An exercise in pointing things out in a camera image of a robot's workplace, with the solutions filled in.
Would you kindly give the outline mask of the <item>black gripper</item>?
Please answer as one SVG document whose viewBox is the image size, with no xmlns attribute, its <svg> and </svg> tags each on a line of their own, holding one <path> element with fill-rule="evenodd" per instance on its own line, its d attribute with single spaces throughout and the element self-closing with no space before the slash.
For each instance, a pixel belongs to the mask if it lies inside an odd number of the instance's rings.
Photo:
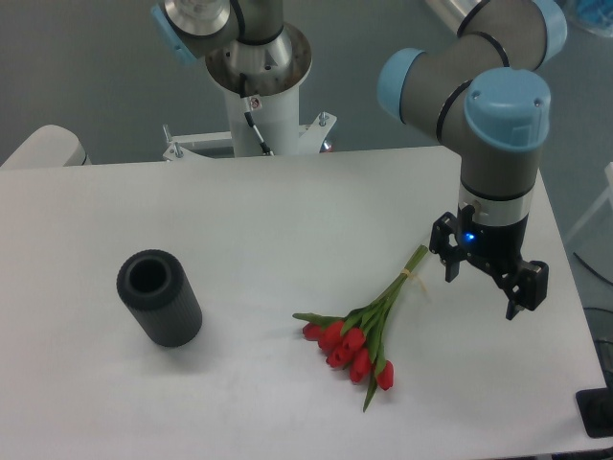
<svg viewBox="0 0 613 460">
<path fill-rule="evenodd" d="M 524 261 L 521 247 L 528 217 L 504 226 L 476 221 L 472 205 L 458 209 L 458 219 L 445 212 L 432 225 L 429 250 L 439 256 L 444 279 L 452 282 L 466 259 L 474 266 L 491 270 L 494 283 L 508 298 L 506 319 L 521 311 L 534 311 L 547 297 L 549 266 L 542 261 Z"/>
</svg>

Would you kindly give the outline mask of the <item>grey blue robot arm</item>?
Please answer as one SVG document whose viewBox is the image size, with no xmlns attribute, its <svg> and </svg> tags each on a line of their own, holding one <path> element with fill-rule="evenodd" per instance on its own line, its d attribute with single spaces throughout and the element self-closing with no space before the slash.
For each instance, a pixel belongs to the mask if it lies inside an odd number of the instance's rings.
<svg viewBox="0 0 613 460">
<path fill-rule="evenodd" d="M 435 1 L 458 39 L 431 56 L 407 48 L 383 65 L 380 106 L 461 157 L 458 210 L 433 225 L 430 250 L 454 279 L 461 262 L 488 274 L 508 297 L 507 317 L 536 309 L 549 269 L 521 247 L 551 93 L 537 69 L 564 45 L 567 25 L 553 1 Z M 223 90 L 236 156 L 317 152 L 299 128 L 300 84 L 312 54 L 284 20 L 279 1 L 162 1 L 153 21 L 173 54 L 203 60 Z"/>
</svg>

